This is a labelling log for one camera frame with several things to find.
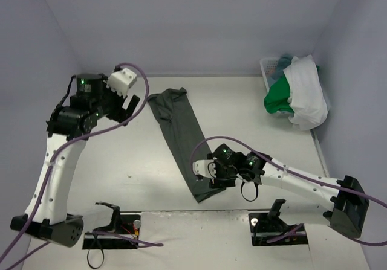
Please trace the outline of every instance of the wall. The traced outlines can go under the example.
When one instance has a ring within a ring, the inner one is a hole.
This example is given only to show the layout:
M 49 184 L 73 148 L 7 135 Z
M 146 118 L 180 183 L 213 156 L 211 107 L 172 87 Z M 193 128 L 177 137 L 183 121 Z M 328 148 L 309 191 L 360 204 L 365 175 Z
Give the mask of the wall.
M 311 53 L 338 0 L 47 0 L 81 64 L 148 74 L 257 74 Z
M 317 130 L 332 176 L 357 177 L 387 201 L 387 0 L 342 0 L 316 45 L 320 80 L 331 102 Z M 387 240 L 386 210 L 371 204 L 363 240 Z M 371 269 L 386 269 L 386 247 L 363 247 Z
M 0 0 L 0 253 L 16 235 L 45 154 L 45 120 L 80 68 L 44 0 Z M 21 258 L 28 237 L 6 265 Z

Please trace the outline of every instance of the table surface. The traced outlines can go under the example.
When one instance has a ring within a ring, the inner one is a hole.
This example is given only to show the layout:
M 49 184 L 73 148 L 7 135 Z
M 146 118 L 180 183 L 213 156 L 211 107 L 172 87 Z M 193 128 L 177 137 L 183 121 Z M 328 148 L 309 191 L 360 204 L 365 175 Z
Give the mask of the table surface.
M 186 88 L 204 136 L 228 135 L 295 168 L 324 175 L 311 134 L 296 131 L 287 119 L 266 113 L 262 78 L 163 77 L 151 78 L 149 84 L 151 93 Z M 143 97 L 143 91 L 140 79 L 130 93 Z M 101 120 L 97 129 L 112 124 Z M 213 150 L 221 143 L 210 141 L 209 146 Z M 227 144 L 247 152 L 238 144 Z M 252 195 L 253 189 L 248 188 L 246 195 Z M 107 251 L 105 269 L 151 269 L 155 265 L 179 270 L 368 269 L 358 244 L 324 226 L 306 226 L 309 246 L 252 247 L 246 210 L 269 209 L 278 198 L 293 205 L 309 203 L 285 190 L 261 186 L 255 202 L 246 202 L 238 188 L 229 188 L 198 204 L 147 105 L 128 126 L 89 140 L 71 185 L 68 212 L 82 212 L 96 201 L 117 204 L 123 211 L 142 211 L 141 238 L 165 244 L 129 253 Z M 29 251 L 40 243 L 33 239 Z M 89 269 L 81 247 L 81 242 L 71 249 L 49 245 L 30 257 L 23 269 Z

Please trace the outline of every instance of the white cloth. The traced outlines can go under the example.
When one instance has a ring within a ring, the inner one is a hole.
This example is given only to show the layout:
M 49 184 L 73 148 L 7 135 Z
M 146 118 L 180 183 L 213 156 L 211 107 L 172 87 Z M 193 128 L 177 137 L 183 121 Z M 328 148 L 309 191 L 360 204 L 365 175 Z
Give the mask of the white cloth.
M 290 87 L 288 102 L 294 110 L 294 116 L 289 117 L 293 127 L 310 130 L 321 125 L 327 119 L 328 109 L 313 57 L 294 57 L 284 74 Z

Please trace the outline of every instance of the purple cable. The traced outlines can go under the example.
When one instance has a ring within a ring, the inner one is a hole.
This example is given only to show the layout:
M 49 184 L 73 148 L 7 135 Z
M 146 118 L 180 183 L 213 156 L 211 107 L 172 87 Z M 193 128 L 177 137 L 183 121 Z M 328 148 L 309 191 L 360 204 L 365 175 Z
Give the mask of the purple cable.
M 103 236 L 117 237 L 117 238 L 120 238 L 120 239 L 123 239 L 123 240 L 130 241 L 132 243 L 143 244 L 143 245 L 146 245 L 148 247 L 162 247 L 162 246 L 164 246 L 164 244 L 162 244 L 162 243 L 145 242 L 145 241 L 129 238 L 129 237 L 126 237 L 126 236 L 123 236 L 123 235 L 119 235 L 119 234 L 115 234 L 115 233 L 109 233 L 109 232 L 104 232 L 104 231 L 93 231 L 92 233 L 93 234 L 97 234 L 97 235 L 103 235 Z
M 144 82 L 145 82 L 145 97 L 144 97 L 143 103 L 141 104 L 139 109 L 132 116 L 130 116 L 128 119 L 126 119 L 125 121 L 123 121 L 123 122 L 121 122 L 119 124 L 116 124 L 116 125 L 114 125 L 114 126 L 112 126 L 110 128 L 104 129 L 104 130 L 96 131 L 96 132 L 93 132 L 93 133 L 89 133 L 89 134 L 86 134 L 86 135 L 74 138 L 74 139 L 70 140 L 69 142 L 65 143 L 64 145 L 60 146 L 56 150 L 56 152 L 53 154 L 53 156 L 51 157 L 50 164 L 53 164 L 55 162 L 56 158 L 59 156 L 59 154 L 66 147 L 74 144 L 75 142 L 77 142 L 79 140 L 85 140 L 85 139 L 87 139 L 89 137 L 101 135 L 101 134 L 110 132 L 110 131 L 112 131 L 114 129 L 117 129 L 117 128 L 123 126 L 123 125 L 126 125 L 130 121 L 132 121 L 135 117 L 137 117 L 137 115 L 144 109 L 144 107 L 146 105 L 146 102 L 148 100 L 148 97 L 149 97 L 149 83 L 148 83 L 148 79 L 146 77 L 146 74 L 144 73 L 144 71 L 141 68 L 139 68 L 138 66 L 136 66 L 136 65 L 134 65 L 132 63 L 119 63 L 117 66 L 131 66 L 131 67 L 135 68 L 138 72 L 140 72 L 140 74 L 143 76 Z M 7 249 L 0 256 L 0 264 L 2 263 L 2 261 L 5 259 L 5 257 L 9 254 L 9 252 L 12 250 L 12 248 L 16 245 L 16 243 L 20 240 L 20 238 L 23 236 L 23 234 L 26 232 L 26 230 L 30 226 L 33 218 L 35 217 L 37 209 L 39 208 L 39 204 L 40 204 L 40 202 L 42 200 L 44 190 L 45 190 L 45 188 L 47 186 L 47 183 L 48 183 L 48 180 L 49 180 L 49 178 L 51 176 L 52 171 L 53 171 L 53 166 L 48 166 L 46 174 L 44 176 L 44 180 L 43 180 L 43 183 L 42 183 L 41 190 L 40 190 L 40 192 L 39 192 L 39 194 L 38 194 L 38 196 L 36 198 L 35 206 L 34 206 L 32 212 L 31 212 L 30 216 L 28 217 L 28 220 L 25 223 L 24 227 L 20 230 L 18 235 L 13 239 L 11 244 L 7 247 Z
M 306 236 L 305 234 L 302 234 L 302 233 L 296 233 L 296 231 L 301 228 L 304 224 L 300 223 L 299 225 L 295 226 L 293 229 L 291 229 L 289 232 L 283 234 L 283 235 L 280 235 L 278 237 L 274 237 L 274 238 L 271 238 L 271 239 L 268 239 L 268 241 L 266 241 L 267 243 L 275 243 L 275 242 L 278 242 L 288 236 Z
M 194 161 L 194 154 L 195 152 L 198 150 L 198 148 L 205 142 L 209 141 L 209 140 L 213 140 L 213 139 L 226 139 L 226 140 L 231 140 L 231 141 L 234 141 L 242 146 L 244 146 L 245 148 L 249 149 L 250 151 L 254 152 L 255 154 L 257 154 L 260 158 L 262 158 L 264 161 L 266 161 L 267 163 L 271 164 L 272 166 L 276 167 L 277 169 L 279 170 L 284 170 L 284 168 L 282 166 L 280 166 L 279 164 L 276 164 L 275 162 L 271 161 L 270 159 L 268 159 L 267 157 L 265 157 L 264 155 L 262 155 L 261 153 L 255 151 L 254 149 L 252 149 L 250 146 L 248 146 L 246 143 L 243 143 L 242 141 L 240 140 L 237 140 L 235 138 L 232 138 L 232 137 L 228 137 L 228 136 L 212 136 L 212 137 L 208 137 L 204 140 L 202 140 L 201 142 L 199 142 L 195 148 L 193 149 L 192 153 L 191 153 L 191 156 L 190 156 L 190 159 L 189 159 L 189 164 L 192 164 L 193 161 Z M 317 181 L 317 180 L 314 180 L 313 178 L 309 178 L 307 176 L 304 176 L 300 173 L 297 173 L 297 172 L 294 172 L 292 170 L 287 170 L 288 173 L 294 175 L 294 176 L 297 176 L 298 178 L 301 178 L 301 179 L 304 179 L 306 181 L 310 181 L 310 182 L 313 182 L 315 184 L 318 184 L 318 185 L 321 185 L 321 186 L 324 186 L 324 187 L 330 187 L 330 188 L 334 188 L 335 190 L 341 190 L 341 191 L 345 191 L 347 193 L 352 193 L 352 194 L 355 194 L 357 196 L 361 196 L 362 198 L 365 198 L 365 199 L 369 199 L 373 202 L 376 202 L 377 204 L 383 206 L 384 208 L 387 208 L 387 203 L 381 201 L 380 199 L 377 199 L 377 198 L 374 198 L 373 196 L 369 196 L 368 194 L 365 194 L 365 193 L 361 193 L 359 191 L 355 191 L 355 190 L 351 190 L 349 188 L 345 188 L 345 187 L 338 187 L 336 185 L 331 185 L 331 184 L 327 184 L 326 182 L 322 182 L 322 181 Z M 357 240 L 357 239 L 353 239 L 353 238 L 349 238 L 350 240 L 354 241 L 354 242 L 357 242 L 359 244 L 362 244 L 362 245 L 365 245 L 365 246 L 372 246 L 372 247 L 380 247 L 380 246 L 386 246 L 387 245 L 387 241 L 384 241 L 384 242 L 380 242 L 380 243 L 369 243 L 369 242 L 364 242 L 364 241 L 361 241 L 361 240 Z
M 22 263 L 25 259 L 27 259 L 29 256 L 31 256 L 32 254 L 35 254 L 36 252 L 38 252 L 40 249 L 42 249 L 43 247 L 46 247 L 48 244 L 50 244 L 50 242 L 45 242 L 43 244 L 41 244 L 39 247 L 36 247 L 34 250 L 32 250 L 31 252 L 29 252 L 27 255 L 25 255 L 23 258 L 19 259 L 17 262 L 15 262 L 14 264 L 12 264 L 11 266 L 9 266 L 6 270 L 11 270 L 13 268 L 15 268 L 18 264 Z

